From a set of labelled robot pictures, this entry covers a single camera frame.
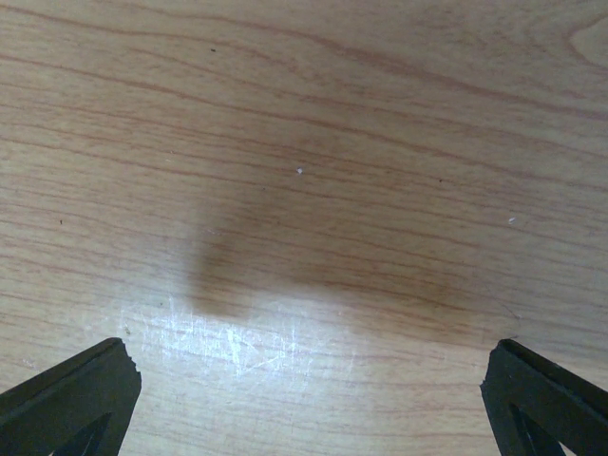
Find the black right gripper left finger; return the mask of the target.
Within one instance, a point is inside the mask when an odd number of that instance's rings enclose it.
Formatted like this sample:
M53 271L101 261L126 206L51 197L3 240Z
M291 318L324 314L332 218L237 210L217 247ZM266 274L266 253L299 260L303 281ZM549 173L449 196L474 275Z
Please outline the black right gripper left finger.
M110 337L1 393L3 455L117 455L142 389Z

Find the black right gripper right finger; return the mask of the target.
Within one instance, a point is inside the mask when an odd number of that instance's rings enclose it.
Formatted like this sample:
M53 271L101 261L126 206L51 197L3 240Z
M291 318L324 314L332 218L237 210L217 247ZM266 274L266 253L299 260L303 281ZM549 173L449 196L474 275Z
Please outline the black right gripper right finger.
M502 455L607 453L607 392L512 339L490 353L481 394Z

